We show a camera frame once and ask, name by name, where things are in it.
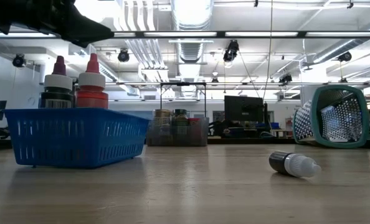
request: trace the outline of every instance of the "plastic storage bin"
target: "plastic storage bin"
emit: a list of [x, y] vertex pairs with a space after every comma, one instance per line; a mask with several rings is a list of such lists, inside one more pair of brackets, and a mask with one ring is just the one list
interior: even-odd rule
[[148, 146], [206, 146], [208, 118], [187, 126], [159, 125], [152, 121], [148, 130]]
[[92, 168], [139, 156], [149, 120], [101, 108], [5, 111], [20, 165]]
[[312, 100], [296, 111], [293, 133], [297, 143], [363, 146], [369, 134], [369, 113], [362, 91], [343, 85], [316, 89]]

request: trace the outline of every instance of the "black bottle with white cap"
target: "black bottle with white cap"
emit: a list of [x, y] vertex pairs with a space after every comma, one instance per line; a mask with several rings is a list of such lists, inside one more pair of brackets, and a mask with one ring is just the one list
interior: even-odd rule
[[294, 177], [313, 177], [321, 172], [321, 167], [303, 154], [276, 151], [271, 154], [269, 162], [277, 172]]

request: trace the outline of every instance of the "ceiling light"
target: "ceiling light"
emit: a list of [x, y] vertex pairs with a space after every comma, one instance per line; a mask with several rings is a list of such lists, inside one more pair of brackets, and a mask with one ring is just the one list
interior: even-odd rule
[[135, 37], [134, 32], [115, 32], [115, 37]]
[[370, 37], [370, 32], [307, 32], [306, 37]]
[[0, 39], [4, 39], [4, 38], [40, 38], [40, 39], [49, 39], [49, 38], [57, 38], [55, 35], [53, 34], [42, 34], [42, 33], [39, 33], [39, 32], [11, 32], [9, 33], [8, 35], [5, 35], [3, 33], [0, 32]]
[[226, 37], [295, 37], [298, 32], [226, 32]]
[[120, 83], [123, 85], [160, 85], [160, 83], [147, 83], [147, 82], [125, 82], [125, 83]]
[[145, 32], [145, 37], [215, 37], [217, 32]]
[[212, 44], [213, 40], [168, 40], [170, 44]]

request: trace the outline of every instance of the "blue plastic basket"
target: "blue plastic basket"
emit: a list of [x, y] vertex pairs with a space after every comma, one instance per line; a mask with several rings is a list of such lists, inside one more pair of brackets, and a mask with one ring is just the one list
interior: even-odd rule
[[5, 111], [20, 165], [104, 166], [142, 153], [149, 120], [100, 108]]

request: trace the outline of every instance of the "bottle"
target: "bottle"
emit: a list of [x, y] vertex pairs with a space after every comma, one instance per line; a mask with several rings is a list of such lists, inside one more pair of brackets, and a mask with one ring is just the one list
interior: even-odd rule
[[303, 154], [276, 151], [271, 154], [269, 162], [277, 172], [294, 177], [313, 177], [321, 172], [321, 167]]
[[98, 56], [91, 54], [87, 71], [78, 77], [80, 90], [77, 92], [77, 107], [108, 108], [108, 95], [105, 89], [105, 77], [99, 73]]
[[58, 56], [51, 75], [45, 76], [44, 90], [40, 94], [39, 108], [73, 108], [72, 79], [66, 76], [63, 56]]

